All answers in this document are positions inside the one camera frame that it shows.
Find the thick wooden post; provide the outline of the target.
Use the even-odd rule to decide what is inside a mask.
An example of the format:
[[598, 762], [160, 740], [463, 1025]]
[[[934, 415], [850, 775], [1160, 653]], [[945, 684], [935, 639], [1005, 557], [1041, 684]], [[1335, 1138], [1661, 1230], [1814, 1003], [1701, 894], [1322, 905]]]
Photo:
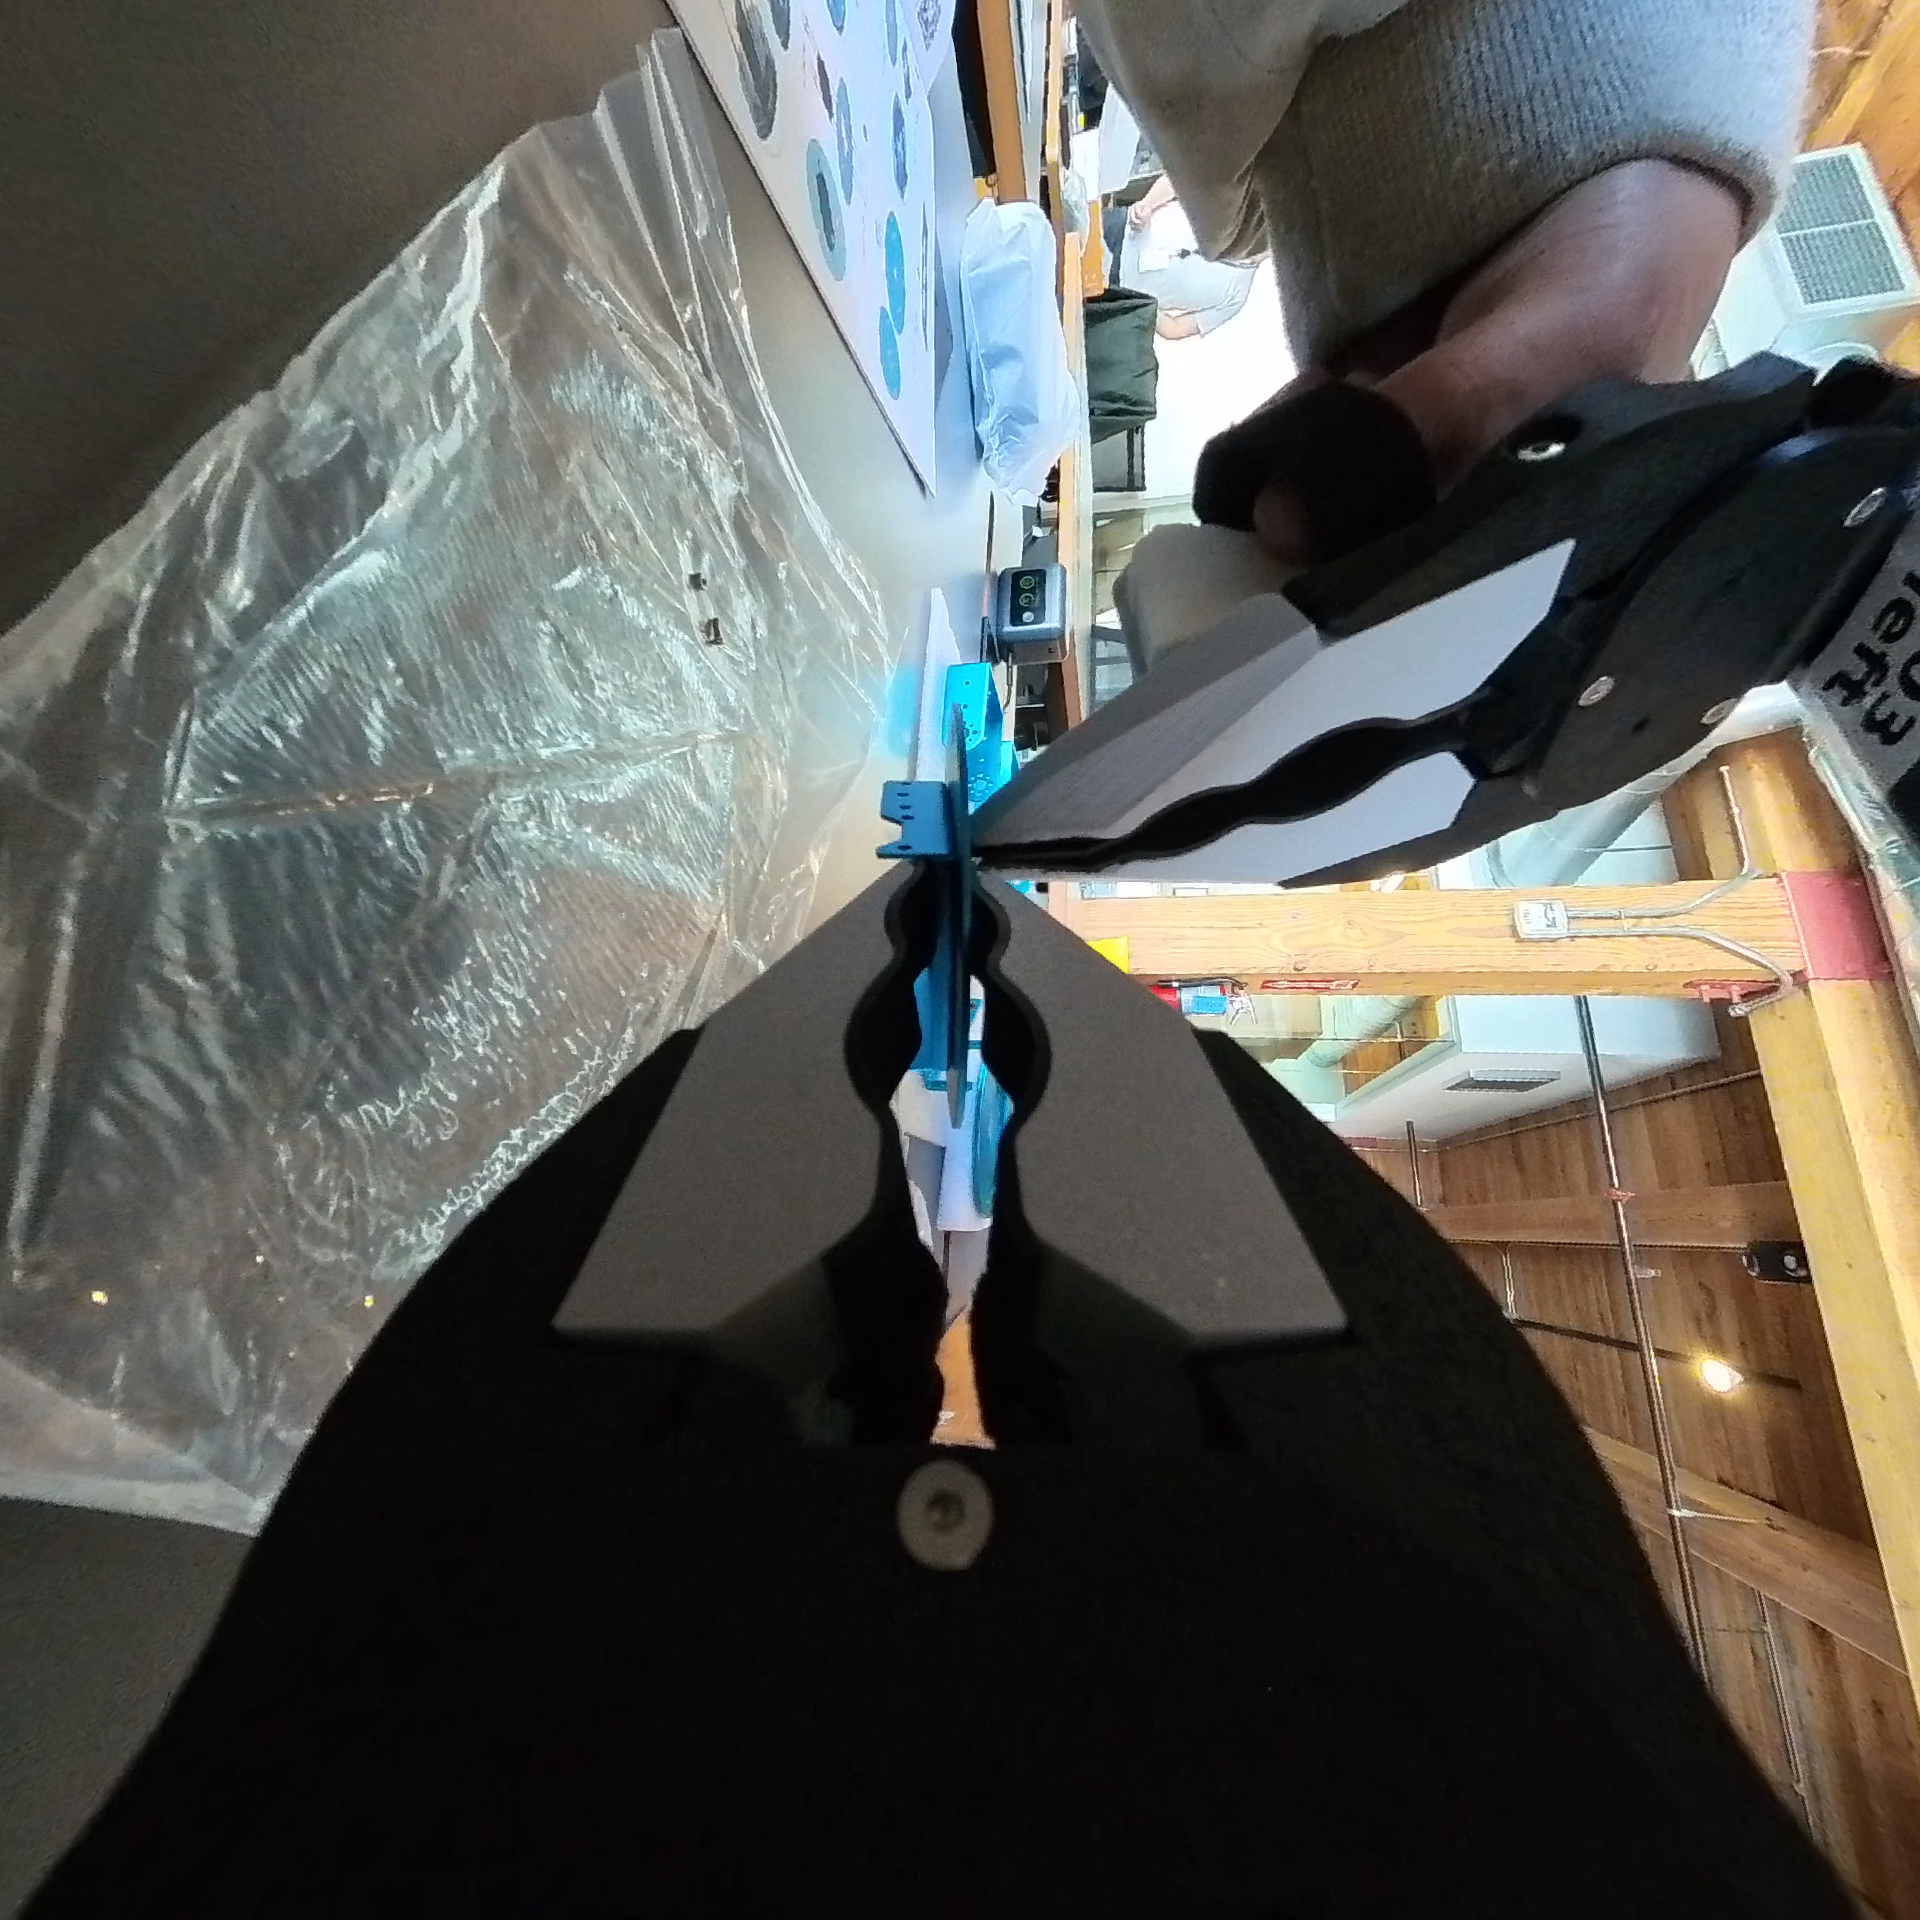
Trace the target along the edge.
[[[1793, 730], [1718, 748], [1666, 797], [1714, 879], [1849, 873], [1858, 842]], [[1918, 1681], [1918, 1083], [1898, 977], [1800, 984], [1748, 1021], [1909, 1682]]]

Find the small grey power unit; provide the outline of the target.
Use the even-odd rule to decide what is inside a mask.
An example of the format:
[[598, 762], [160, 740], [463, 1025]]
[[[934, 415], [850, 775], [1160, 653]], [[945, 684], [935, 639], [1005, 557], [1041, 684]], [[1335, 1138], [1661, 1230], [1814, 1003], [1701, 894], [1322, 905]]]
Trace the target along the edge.
[[1068, 579], [1060, 563], [993, 574], [983, 647], [992, 660], [1048, 667], [1068, 657]]

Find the wooden ceiling beam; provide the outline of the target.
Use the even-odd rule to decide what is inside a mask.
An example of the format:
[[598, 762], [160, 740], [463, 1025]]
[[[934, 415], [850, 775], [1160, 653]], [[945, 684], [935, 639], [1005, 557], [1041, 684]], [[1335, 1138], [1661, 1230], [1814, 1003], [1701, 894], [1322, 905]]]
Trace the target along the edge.
[[[1522, 942], [1515, 900], [1561, 900], [1571, 939]], [[1349, 996], [1765, 996], [1804, 982], [1777, 877], [1505, 888], [1369, 887], [1088, 896], [1048, 887], [1082, 940], [1126, 937], [1134, 977]]]

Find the black mesh chair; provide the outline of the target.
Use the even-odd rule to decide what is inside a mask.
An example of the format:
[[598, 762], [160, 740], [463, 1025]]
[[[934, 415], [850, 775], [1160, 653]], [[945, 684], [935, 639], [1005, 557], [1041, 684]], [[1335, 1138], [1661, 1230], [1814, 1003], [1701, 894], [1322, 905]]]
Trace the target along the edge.
[[1082, 304], [1088, 443], [1099, 447], [1158, 419], [1158, 301], [1117, 287]]

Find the orange-edged background desk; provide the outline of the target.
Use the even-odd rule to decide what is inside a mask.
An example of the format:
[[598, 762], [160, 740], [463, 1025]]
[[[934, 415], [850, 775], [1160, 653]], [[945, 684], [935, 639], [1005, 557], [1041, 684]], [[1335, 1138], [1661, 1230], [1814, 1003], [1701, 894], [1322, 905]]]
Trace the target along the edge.
[[1052, 529], [1057, 565], [1065, 577], [1064, 654], [1052, 667], [1056, 691], [1045, 694], [1048, 724], [1057, 734], [1078, 729], [1092, 706], [1094, 629], [1094, 526], [1092, 526], [1092, 437], [1088, 419], [1086, 356], [1086, 241], [1074, 226], [1065, 177], [1057, 156], [1041, 168], [1041, 201], [1057, 243], [1057, 297], [1068, 372], [1078, 388], [1074, 439], [1057, 460]]

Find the white air vent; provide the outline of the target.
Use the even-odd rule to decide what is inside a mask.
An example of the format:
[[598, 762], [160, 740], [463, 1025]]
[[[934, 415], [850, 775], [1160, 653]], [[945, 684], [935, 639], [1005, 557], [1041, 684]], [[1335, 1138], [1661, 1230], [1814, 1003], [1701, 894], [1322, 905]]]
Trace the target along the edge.
[[1853, 358], [1885, 363], [1916, 315], [1916, 260], [1866, 148], [1807, 153], [1731, 260], [1691, 372], [1711, 379], [1756, 354], [1815, 372]]

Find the person's left hand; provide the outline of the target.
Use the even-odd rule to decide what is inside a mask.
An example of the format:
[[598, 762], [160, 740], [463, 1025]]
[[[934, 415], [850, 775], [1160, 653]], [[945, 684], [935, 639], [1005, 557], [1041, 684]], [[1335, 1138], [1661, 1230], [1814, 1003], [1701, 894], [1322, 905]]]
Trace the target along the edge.
[[1439, 495], [1515, 427], [1604, 379], [1676, 382], [1748, 237], [1748, 198], [1667, 159], [1596, 174], [1482, 260], [1351, 335], [1267, 405], [1330, 382], [1375, 392]]

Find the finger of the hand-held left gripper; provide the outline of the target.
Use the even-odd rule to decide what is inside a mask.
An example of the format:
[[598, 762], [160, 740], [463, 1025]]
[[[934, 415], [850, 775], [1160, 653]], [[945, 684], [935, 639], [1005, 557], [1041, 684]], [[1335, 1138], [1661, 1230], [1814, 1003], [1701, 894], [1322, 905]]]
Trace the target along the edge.
[[1082, 756], [1129, 729], [1211, 742], [1402, 724], [1439, 737], [1468, 767], [1456, 717], [1545, 619], [1571, 557], [1574, 541], [1559, 541], [1353, 637], [1322, 635], [1277, 593], [1252, 597], [1054, 751]]
[[973, 862], [1008, 880], [1301, 884], [1450, 831], [1473, 787], [1428, 729], [1127, 729], [1021, 769], [973, 814]]

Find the blue metal U bracket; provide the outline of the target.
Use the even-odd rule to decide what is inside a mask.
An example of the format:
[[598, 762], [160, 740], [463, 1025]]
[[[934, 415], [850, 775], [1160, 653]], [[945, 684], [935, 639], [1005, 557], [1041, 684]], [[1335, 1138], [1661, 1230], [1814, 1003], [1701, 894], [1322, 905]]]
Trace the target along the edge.
[[1018, 751], [1005, 726], [995, 668], [964, 662], [945, 668], [942, 686], [943, 740], [958, 754], [969, 808], [981, 808], [1018, 771]]

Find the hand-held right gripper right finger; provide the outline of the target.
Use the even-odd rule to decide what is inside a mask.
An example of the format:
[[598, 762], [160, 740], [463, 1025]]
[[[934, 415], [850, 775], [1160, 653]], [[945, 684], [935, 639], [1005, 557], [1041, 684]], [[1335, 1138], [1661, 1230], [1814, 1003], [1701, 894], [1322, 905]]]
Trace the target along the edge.
[[973, 894], [981, 1066], [1009, 1100], [972, 1294], [999, 1449], [1243, 1449], [1223, 1362], [1348, 1317], [1199, 1039], [1005, 883]]

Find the red metal bracket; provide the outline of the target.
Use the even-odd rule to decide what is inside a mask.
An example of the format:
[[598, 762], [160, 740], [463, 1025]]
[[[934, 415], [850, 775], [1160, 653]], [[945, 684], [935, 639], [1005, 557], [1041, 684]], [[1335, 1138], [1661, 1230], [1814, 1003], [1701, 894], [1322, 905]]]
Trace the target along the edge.
[[1807, 984], [1880, 984], [1893, 978], [1874, 891], [1860, 870], [1777, 877]]

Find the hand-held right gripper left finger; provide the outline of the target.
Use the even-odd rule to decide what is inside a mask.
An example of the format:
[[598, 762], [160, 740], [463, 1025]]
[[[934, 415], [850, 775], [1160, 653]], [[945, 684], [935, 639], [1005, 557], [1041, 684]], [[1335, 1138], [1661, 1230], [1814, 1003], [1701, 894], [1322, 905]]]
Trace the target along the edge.
[[744, 1375], [827, 1444], [934, 1436], [948, 1287], [892, 1102], [937, 875], [883, 875], [703, 1023], [554, 1317]]

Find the blue round plate with bracket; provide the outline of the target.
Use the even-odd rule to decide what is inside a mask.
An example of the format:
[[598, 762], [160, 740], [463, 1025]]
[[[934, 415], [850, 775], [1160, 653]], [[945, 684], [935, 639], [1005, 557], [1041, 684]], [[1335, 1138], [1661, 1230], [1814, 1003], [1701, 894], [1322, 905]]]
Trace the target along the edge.
[[945, 747], [945, 769], [934, 780], [889, 780], [880, 790], [881, 820], [896, 828], [880, 858], [904, 858], [932, 879], [932, 937], [915, 978], [919, 1049], [914, 1059], [929, 1089], [945, 1091], [949, 1120], [961, 1119], [972, 1025], [972, 947], [978, 867], [973, 810]]

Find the silver air duct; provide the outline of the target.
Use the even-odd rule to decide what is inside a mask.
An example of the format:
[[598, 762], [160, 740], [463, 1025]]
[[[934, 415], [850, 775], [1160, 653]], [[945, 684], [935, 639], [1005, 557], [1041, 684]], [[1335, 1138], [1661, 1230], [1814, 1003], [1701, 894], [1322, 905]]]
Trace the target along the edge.
[[1661, 797], [1631, 788], [1507, 833], [1468, 854], [1468, 877], [1525, 894], [1672, 883], [1676, 865]]

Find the white foam sheet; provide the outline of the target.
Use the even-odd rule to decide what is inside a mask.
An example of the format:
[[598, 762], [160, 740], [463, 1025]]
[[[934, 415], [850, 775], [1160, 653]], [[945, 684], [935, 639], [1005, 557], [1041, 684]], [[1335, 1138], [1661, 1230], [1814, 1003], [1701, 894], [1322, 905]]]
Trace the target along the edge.
[[[918, 678], [915, 729], [908, 754], [908, 779], [945, 776], [945, 700], [948, 668], [961, 664], [964, 651], [954, 633], [945, 597], [934, 589], [926, 598], [923, 647]], [[961, 1117], [949, 1119], [948, 1093], [929, 1089], [918, 1068], [908, 1070], [894, 1097], [908, 1159], [908, 1178], [922, 1195], [922, 1229], [939, 1236], [983, 1236], [992, 1216], [976, 1205], [976, 1117], [981, 1070], [980, 1037], [983, 1025], [981, 990], [969, 982], [972, 1023], [968, 1083]]]

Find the clear plastic bag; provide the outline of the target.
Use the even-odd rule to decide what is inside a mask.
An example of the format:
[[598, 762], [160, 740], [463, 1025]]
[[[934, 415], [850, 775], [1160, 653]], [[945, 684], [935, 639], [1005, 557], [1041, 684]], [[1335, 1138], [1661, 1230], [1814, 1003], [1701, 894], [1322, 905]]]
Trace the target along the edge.
[[5, 1498], [254, 1532], [450, 1239], [799, 937], [888, 635], [700, 91], [662, 30], [518, 139], [3, 637]]

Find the crumpled white plastic bag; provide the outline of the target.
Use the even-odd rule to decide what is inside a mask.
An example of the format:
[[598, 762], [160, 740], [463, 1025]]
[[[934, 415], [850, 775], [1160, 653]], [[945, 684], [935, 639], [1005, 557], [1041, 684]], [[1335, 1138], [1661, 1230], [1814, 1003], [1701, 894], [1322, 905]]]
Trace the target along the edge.
[[1034, 511], [1088, 416], [1041, 209], [976, 203], [961, 230], [960, 285], [980, 464], [995, 493]]

